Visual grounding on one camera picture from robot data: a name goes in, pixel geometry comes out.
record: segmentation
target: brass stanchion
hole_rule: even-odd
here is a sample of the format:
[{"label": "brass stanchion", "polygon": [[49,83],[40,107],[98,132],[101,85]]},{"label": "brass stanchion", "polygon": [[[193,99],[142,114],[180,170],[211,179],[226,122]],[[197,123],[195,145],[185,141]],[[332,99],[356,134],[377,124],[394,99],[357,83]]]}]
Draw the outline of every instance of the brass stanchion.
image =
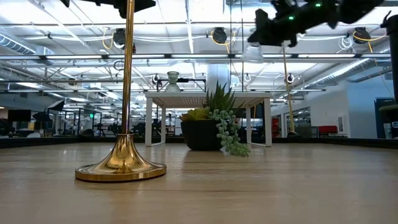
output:
[{"label": "brass stanchion", "polygon": [[149,179],[166,173],[166,165],[148,162],[142,158],[129,134],[132,32],[134,25],[134,0],[127,0],[126,49],[124,52],[122,134],[118,135],[113,150],[97,164],[79,167],[75,177],[92,182],[124,182]]}]

